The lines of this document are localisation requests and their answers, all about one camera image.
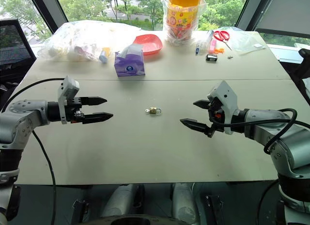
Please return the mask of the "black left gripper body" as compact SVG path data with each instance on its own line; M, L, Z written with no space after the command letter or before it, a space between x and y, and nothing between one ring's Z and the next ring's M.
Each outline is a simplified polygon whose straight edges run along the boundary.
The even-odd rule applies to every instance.
M81 123L84 118L81 108L82 101L80 97L67 100L67 105L65 105L66 121L70 123Z

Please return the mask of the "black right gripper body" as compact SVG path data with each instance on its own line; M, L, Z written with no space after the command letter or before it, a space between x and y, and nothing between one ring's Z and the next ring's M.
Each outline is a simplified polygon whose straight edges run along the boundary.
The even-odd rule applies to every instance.
M214 98L212 102L210 102L209 106L209 120L212 123L211 127L213 127L216 131L224 132L224 127L218 126L214 123L225 123L225 113L221 108L222 103L218 98Z

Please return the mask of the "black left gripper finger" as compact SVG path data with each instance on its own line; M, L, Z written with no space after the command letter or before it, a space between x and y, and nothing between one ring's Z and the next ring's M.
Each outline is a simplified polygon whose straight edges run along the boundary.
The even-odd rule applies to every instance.
M113 114L107 112L99 112L93 114L84 115L82 124L99 123L109 120L113 117Z
M80 98L82 106L96 106L103 103L106 103L107 100L99 96L84 96Z

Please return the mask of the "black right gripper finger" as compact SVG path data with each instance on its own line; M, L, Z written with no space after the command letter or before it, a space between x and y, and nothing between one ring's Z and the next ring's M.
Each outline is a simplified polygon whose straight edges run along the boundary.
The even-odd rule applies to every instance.
M202 108L202 109L205 109L205 110L208 110L210 109L210 106L211 106L211 102L209 100L197 100L193 103L193 105L199 107L199 108Z
M209 138L212 138L215 133L215 129L213 127L209 127L204 123L199 123L197 120L194 119L183 118L180 119L180 122L191 130L201 132L207 135Z

